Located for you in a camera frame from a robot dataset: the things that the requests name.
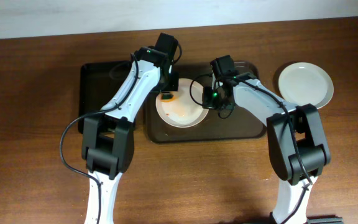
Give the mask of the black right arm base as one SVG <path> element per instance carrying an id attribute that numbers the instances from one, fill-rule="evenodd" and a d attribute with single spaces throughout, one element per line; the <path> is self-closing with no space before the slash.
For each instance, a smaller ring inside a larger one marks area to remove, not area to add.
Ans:
<path id="1" fill-rule="evenodd" d="M 344 224 L 344 219 L 343 217 L 334 217 L 334 216 L 307 218 L 304 215 L 292 215 L 290 218 L 286 219 L 286 222 L 282 221 L 281 223 Z"/>

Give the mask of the green and orange sponge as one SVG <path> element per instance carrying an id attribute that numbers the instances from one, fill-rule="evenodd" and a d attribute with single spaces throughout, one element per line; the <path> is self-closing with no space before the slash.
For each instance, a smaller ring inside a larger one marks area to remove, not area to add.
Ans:
<path id="1" fill-rule="evenodd" d="M 175 99 L 175 95 L 173 93 L 162 93 L 160 97 L 160 101 L 163 103 L 171 102 Z"/>

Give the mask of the pinkish white plate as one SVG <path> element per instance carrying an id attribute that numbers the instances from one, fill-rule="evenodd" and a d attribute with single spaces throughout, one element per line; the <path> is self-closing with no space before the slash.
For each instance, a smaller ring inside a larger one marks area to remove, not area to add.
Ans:
<path id="1" fill-rule="evenodd" d="M 205 119 L 208 109 L 197 105 L 190 96 L 190 84 L 192 80 L 181 78 L 178 82 L 178 91 L 172 92 L 175 99 L 168 103 L 160 101 L 161 94 L 155 99 L 155 107 L 158 115 L 164 122 L 176 128 L 190 128 Z M 191 87 L 193 98 L 201 102 L 203 86 L 198 82 L 193 82 Z"/>

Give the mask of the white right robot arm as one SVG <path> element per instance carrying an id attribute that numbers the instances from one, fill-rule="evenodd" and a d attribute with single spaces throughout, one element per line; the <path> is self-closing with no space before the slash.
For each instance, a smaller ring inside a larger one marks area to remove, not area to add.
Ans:
<path id="1" fill-rule="evenodd" d="M 279 178 L 270 223 L 329 223 L 335 218 L 307 218 L 311 190 L 331 161 L 317 107 L 298 106 L 266 89 L 250 73 L 213 74 L 203 89 L 202 106 L 214 110 L 243 108 L 267 128 L 270 164 Z"/>

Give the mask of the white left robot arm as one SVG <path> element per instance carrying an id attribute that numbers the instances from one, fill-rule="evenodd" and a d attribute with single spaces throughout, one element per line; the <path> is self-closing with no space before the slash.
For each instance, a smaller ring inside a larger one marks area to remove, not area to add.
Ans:
<path id="1" fill-rule="evenodd" d="M 86 223 L 112 223 L 119 181 L 134 155 L 134 120 L 151 91 L 177 79 L 171 69 L 177 44 L 142 47 L 131 55 L 131 69 L 100 111 L 83 116 L 81 157 L 86 162 L 89 197 Z"/>

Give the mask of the pale green plate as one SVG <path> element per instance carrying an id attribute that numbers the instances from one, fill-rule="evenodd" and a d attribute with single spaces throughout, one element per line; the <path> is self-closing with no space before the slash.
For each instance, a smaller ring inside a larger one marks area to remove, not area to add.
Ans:
<path id="1" fill-rule="evenodd" d="M 334 94 L 331 77 L 321 67 L 307 62 L 286 66 L 278 76 L 278 89 L 286 101 L 298 105 L 326 106 Z"/>

